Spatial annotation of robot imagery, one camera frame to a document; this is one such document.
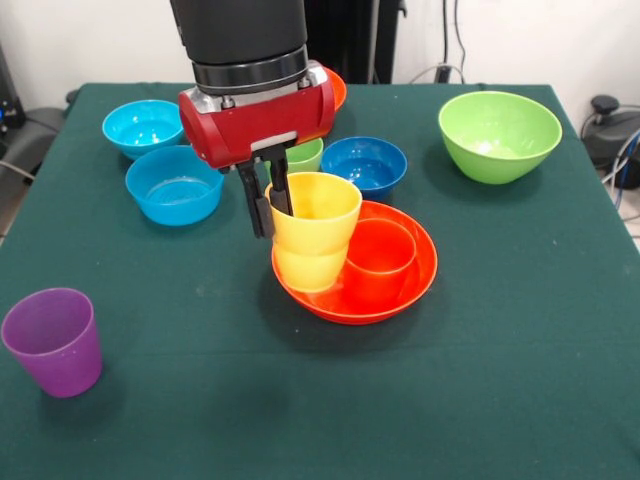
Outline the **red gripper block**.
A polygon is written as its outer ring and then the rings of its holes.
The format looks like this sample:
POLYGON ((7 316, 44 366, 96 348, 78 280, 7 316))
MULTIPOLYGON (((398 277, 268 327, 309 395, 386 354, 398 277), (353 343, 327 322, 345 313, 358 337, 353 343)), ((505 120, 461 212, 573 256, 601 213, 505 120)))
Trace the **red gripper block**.
POLYGON ((306 86, 293 81, 273 90, 228 97, 209 95, 197 87, 178 96, 184 132, 197 156, 214 169, 237 164, 257 238, 271 239, 275 229, 255 161, 250 160, 253 154, 267 148, 271 205, 292 216, 286 147, 323 137, 334 124, 335 95, 328 70, 312 61, 304 79, 306 86))

